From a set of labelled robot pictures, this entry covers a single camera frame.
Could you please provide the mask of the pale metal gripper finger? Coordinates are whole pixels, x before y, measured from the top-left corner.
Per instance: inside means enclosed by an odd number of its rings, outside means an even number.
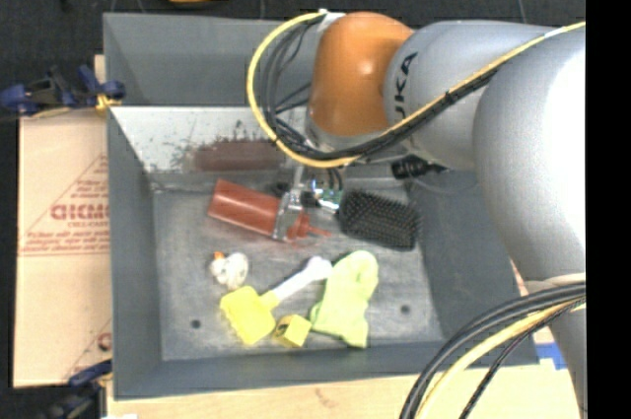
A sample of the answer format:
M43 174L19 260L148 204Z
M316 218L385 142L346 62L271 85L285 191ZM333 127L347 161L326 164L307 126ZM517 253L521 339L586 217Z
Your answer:
M300 191L288 191L281 198L281 213L284 216L298 215L303 210Z
M295 214L281 214L276 218L272 231L272 238L276 241L290 242L296 238L295 225L298 216Z

